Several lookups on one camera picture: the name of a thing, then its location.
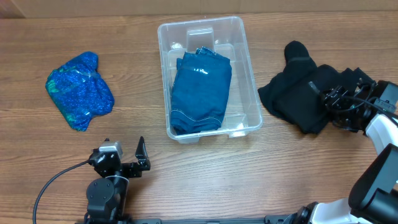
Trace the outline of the clear plastic storage bin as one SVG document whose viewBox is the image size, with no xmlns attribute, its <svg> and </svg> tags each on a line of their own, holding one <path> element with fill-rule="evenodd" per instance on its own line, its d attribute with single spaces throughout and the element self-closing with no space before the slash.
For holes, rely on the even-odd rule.
<svg viewBox="0 0 398 224">
<path fill-rule="evenodd" d="M 245 136 L 263 124 L 243 20 L 238 16 L 171 22 L 159 26 L 160 62 L 164 89 L 166 130 L 180 144 L 196 143 L 205 136 Z M 178 135 L 170 124 L 171 93 L 177 74 L 177 59 L 200 47 L 230 59 L 232 77 L 222 126 L 214 131 Z"/>
</svg>

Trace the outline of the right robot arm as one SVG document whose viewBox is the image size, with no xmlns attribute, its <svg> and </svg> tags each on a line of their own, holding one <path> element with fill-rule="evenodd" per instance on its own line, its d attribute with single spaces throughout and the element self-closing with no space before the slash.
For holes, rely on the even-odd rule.
<svg viewBox="0 0 398 224">
<path fill-rule="evenodd" d="M 363 131 L 377 157 L 356 181 L 348 197 L 313 202 L 285 219 L 286 223 L 397 223 L 397 85 L 359 82 L 355 91 L 337 86 L 320 93 L 334 123 Z"/>
</svg>

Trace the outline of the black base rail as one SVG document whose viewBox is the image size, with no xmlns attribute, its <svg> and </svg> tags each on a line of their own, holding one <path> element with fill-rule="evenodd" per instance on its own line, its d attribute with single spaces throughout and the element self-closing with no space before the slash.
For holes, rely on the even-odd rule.
<svg viewBox="0 0 398 224">
<path fill-rule="evenodd" d="M 295 214 L 291 215 L 267 215 L 264 218 L 222 218 L 222 219 L 185 219 L 185 220 L 161 220 L 138 219 L 130 220 L 133 224 L 288 224 L 292 223 Z"/>
</svg>

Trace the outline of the small folded black garment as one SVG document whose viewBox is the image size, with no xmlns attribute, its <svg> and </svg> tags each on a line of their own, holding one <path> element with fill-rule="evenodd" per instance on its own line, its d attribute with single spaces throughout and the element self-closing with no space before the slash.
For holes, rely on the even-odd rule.
<svg viewBox="0 0 398 224">
<path fill-rule="evenodd" d="M 341 72 L 341 77 L 342 85 L 348 91 L 355 91 L 358 85 L 372 85 L 375 83 L 375 81 L 360 68 L 356 68 L 355 70 L 347 68 Z"/>
</svg>

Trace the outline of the shiny blue sequin garment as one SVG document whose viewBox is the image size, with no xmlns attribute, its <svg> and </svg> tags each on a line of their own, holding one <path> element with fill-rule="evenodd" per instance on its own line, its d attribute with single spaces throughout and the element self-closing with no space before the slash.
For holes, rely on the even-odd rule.
<svg viewBox="0 0 398 224">
<path fill-rule="evenodd" d="M 91 120 L 113 110 L 114 96 L 98 73 L 98 55 L 84 52 L 48 76 L 45 88 L 68 125 L 86 131 Z"/>
</svg>

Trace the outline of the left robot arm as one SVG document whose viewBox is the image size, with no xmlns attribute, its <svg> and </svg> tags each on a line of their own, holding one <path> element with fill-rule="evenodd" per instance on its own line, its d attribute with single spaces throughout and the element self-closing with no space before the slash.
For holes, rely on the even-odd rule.
<svg viewBox="0 0 398 224">
<path fill-rule="evenodd" d="M 94 149 L 88 159 L 89 165 L 100 175 L 86 190 L 88 199 L 85 223 L 132 223 L 130 215 L 124 214 L 129 180 L 140 178 L 150 170 L 144 138 L 139 139 L 135 152 L 136 162 L 123 163 L 123 151 L 119 141 L 106 139 Z"/>
</svg>

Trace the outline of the black sock garment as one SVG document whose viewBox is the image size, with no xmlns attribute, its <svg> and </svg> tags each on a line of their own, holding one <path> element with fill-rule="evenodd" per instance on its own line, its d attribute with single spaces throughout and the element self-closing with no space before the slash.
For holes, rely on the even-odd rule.
<svg viewBox="0 0 398 224">
<path fill-rule="evenodd" d="M 284 56 L 286 65 L 282 72 L 278 73 L 264 87 L 259 88 L 258 94 L 263 106 L 270 114 L 277 118 L 292 123 L 283 113 L 276 110 L 276 100 L 293 87 L 317 66 L 309 55 L 307 48 L 299 41 L 293 40 L 285 46 Z"/>
</svg>

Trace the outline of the black taped garment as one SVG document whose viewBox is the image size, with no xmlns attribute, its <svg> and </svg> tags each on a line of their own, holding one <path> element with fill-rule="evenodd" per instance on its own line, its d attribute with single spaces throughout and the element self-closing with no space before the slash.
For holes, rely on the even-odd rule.
<svg viewBox="0 0 398 224">
<path fill-rule="evenodd" d="M 329 122 L 321 94 L 341 83 L 341 74 L 321 65 L 276 99 L 275 109 L 304 134 L 319 134 Z"/>
</svg>

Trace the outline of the blue denim jeans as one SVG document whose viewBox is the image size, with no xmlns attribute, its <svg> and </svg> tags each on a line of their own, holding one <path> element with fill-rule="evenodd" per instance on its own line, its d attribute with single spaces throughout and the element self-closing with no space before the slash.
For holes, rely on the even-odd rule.
<svg viewBox="0 0 398 224">
<path fill-rule="evenodd" d="M 228 104 L 230 59 L 206 47 L 177 59 L 171 92 L 170 125 L 178 135 L 221 127 Z"/>
</svg>

